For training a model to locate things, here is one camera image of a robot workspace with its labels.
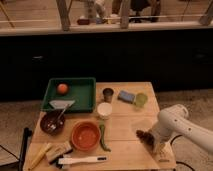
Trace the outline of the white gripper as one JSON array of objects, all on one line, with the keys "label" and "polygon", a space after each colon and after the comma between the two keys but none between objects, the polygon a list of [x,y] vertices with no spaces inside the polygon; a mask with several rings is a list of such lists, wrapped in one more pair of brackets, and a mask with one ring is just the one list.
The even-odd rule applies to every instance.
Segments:
[{"label": "white gripper", "polygon": [[156,122],[150,129],[149,133],[154,137],[153,153],[155,155],[162,152],[165,143],[168,142],[173,134],[173,131],[166,128],[160,122]]}]

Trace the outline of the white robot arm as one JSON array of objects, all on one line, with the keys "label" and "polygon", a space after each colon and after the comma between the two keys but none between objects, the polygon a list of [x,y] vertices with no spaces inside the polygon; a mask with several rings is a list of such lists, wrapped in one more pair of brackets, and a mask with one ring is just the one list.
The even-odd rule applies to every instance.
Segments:
[{"label": "white robot arm", "polygon": [[213,131],[190,122],[188,117],[187,108],[181,104],[164,108],[157,114],[157,122],[149,130],[154,137],[154,153],[159,153],[176,132],[213,154]]}]

